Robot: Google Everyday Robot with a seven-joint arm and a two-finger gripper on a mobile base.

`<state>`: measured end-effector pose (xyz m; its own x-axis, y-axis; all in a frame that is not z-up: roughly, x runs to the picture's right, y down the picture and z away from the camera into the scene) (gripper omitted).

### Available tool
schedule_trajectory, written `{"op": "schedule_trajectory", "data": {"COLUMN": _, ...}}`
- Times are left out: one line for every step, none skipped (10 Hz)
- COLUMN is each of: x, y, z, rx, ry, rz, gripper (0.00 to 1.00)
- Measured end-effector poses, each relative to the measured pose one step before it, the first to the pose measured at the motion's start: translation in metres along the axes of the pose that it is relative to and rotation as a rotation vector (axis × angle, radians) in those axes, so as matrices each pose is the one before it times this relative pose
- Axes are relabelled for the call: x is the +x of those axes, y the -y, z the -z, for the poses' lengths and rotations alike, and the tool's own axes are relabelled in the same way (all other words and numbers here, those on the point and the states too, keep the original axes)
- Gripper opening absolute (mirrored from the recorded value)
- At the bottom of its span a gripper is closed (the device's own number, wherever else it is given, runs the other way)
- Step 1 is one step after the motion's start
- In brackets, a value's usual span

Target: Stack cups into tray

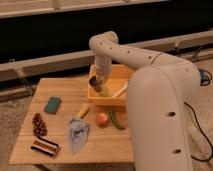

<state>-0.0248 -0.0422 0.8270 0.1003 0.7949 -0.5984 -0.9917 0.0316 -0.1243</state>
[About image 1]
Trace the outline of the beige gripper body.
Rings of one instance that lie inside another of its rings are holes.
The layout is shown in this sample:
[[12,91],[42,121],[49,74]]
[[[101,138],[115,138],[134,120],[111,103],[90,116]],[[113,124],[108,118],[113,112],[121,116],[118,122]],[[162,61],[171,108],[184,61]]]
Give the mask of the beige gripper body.
[[94,60],[95,76],[99,83],[105,84],[112,68],[112,60],[105,56],[96,56]]

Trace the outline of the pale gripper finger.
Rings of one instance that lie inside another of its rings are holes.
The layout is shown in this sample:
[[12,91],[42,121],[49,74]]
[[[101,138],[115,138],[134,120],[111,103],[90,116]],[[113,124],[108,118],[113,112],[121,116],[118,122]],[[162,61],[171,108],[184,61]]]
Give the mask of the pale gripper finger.
[[109,96],[108,88],[104,84],[101,85],[100,96],[101,97],[108,97]]
[[123,92],[126,91],[127,86],[128,86],[128,82],[126,82],[126,83],[124,84],[124,86],[123,86],[120,90],[118,90],[117,92],[115,92],[115,93],[112,95],[112,97],[113,97],[113,98],[119,97]]

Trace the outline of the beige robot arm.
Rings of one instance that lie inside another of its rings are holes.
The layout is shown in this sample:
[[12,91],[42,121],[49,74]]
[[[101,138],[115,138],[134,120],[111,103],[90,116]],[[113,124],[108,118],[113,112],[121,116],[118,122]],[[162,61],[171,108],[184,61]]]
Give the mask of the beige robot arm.
[[200,86],[190,61],[159,51],[120,45],[115,32],[89,40],[95,71],[105,79],[111,62],[134,70],[126,109],[136,171],[193,171],[184,102]]

